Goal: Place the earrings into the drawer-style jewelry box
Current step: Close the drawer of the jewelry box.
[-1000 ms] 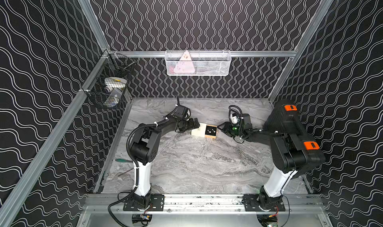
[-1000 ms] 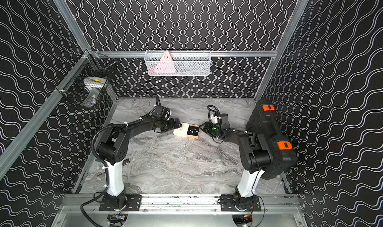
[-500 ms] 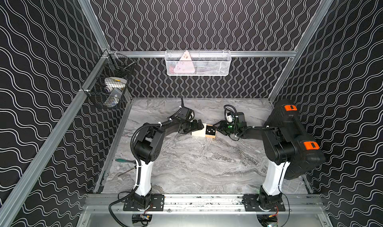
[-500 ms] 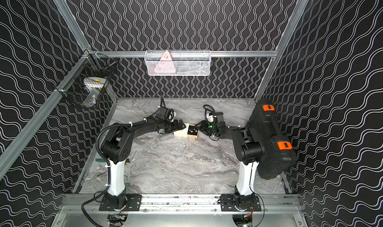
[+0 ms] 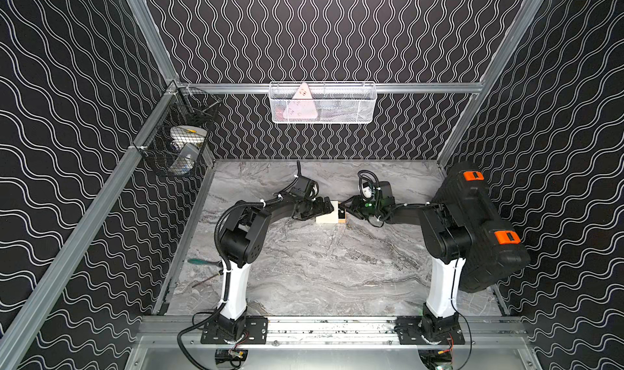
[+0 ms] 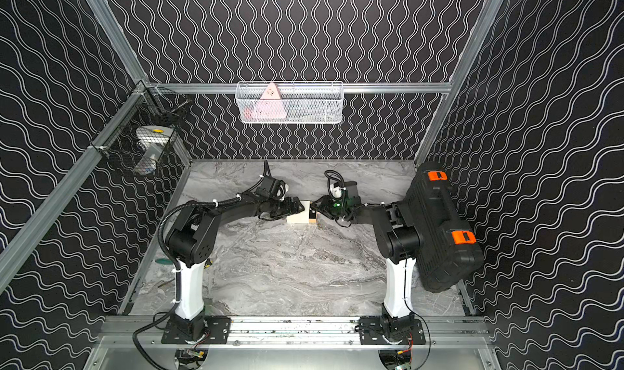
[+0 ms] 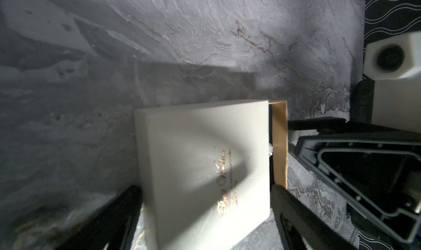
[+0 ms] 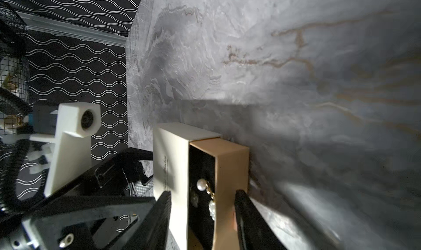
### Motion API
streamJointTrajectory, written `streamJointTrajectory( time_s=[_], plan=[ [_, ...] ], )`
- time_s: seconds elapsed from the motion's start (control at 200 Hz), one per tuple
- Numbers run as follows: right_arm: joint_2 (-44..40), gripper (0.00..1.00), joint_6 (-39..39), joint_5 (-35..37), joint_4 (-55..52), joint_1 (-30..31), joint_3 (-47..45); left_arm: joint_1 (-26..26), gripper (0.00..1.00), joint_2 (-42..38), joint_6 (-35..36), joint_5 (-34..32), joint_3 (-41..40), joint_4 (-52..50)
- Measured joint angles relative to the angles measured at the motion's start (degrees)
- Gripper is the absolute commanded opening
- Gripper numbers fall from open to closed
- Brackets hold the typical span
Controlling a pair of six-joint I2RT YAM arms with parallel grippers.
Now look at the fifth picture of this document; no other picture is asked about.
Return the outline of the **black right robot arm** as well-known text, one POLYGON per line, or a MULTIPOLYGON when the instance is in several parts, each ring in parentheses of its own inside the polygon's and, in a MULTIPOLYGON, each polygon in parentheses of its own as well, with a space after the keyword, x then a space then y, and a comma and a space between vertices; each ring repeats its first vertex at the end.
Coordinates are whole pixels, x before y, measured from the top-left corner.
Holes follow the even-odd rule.
POLYGON ((456 222, 444 204, 398 203, 390 183, 370 170, 357 174, 358 194, 339 203, 339 209, 381 228, 384 225, 416 225, 432 258, 431 285, 422 307, 418 331, 430 344, 466 342, 457 308, 458 276, 466 263, 471 235, 456 222))

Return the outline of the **white jewelry box sleeve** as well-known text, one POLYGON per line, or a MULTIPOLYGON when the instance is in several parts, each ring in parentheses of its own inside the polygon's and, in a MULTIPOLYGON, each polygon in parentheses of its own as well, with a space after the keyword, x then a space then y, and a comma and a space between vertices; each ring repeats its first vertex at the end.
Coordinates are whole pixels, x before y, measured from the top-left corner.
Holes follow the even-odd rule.
POLYGON ((339 202, 332 201, 331 202, 332 211, 329 213, 325 213, 321 216, 316 217, 315 222, 317 224, 338 224, 340 221, 339 217, 339 202))

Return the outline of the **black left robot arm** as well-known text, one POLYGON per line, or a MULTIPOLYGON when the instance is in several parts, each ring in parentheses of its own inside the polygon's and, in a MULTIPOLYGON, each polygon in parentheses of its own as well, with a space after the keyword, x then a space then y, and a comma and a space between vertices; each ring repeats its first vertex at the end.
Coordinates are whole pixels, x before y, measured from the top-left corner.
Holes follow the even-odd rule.
POLYGON ((319 196, 318 187, 315 180, 302 174, 302 164, 298 161, 292 182, 277 191, 272 199, 239 200, 219 217, 214 229, 214 246, 223 266, 221 299, 206 319, 193 322, 176 336, 182 354, 195 368, 205 369, 206 366, 193 358, 185 346, 186 334, 212 325, 229 342, 244 340, 250 267, 263 249, 270 225, 285 218, 305 222, 334 212, 330 199, 319 196))

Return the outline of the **brown jewelry box drawer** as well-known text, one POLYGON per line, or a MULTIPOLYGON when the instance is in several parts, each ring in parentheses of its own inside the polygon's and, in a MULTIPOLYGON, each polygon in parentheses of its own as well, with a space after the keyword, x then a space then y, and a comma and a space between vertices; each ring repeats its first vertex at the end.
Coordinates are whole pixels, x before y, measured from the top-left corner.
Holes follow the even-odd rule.
POLYGON ((346 211, 344 211, 344 209, 338 209, 337 215, 338 215, 337 222, 339 224, 345 224, 346 223, 346 215, 347 215, 346 211))

